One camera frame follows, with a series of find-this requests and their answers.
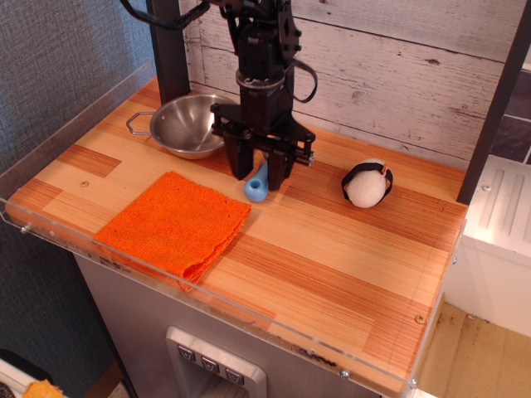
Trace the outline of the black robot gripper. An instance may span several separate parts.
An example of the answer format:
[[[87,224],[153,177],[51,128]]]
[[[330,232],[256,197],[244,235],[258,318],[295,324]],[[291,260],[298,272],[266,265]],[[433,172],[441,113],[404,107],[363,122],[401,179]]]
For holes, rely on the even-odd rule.
[[[307,166],[314,161],[315,135],[293,118],[298,100],[293,82],[241,82],[239,86],[239,104],[217,101],[211,106],[213,133],[223,137],[231,172],[238,180],[252,171],[254,148],[270,152],[269,190],[278,191],[295,161]]]

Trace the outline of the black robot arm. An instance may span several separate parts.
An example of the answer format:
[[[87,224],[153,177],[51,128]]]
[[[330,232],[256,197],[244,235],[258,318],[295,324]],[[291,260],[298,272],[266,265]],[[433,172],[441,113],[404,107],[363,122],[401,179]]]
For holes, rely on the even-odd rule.
[[[311,73],[295,59],[300,30],[289,1],[220,1],[238,57],[239,104],[213,104],[212,132],[223,139],[233,175],[241,180],[254,167],[254,152],[265,153],[268,184],[280,189],[294,163],[314,160],[315,136],[292,115],[295,69]]]

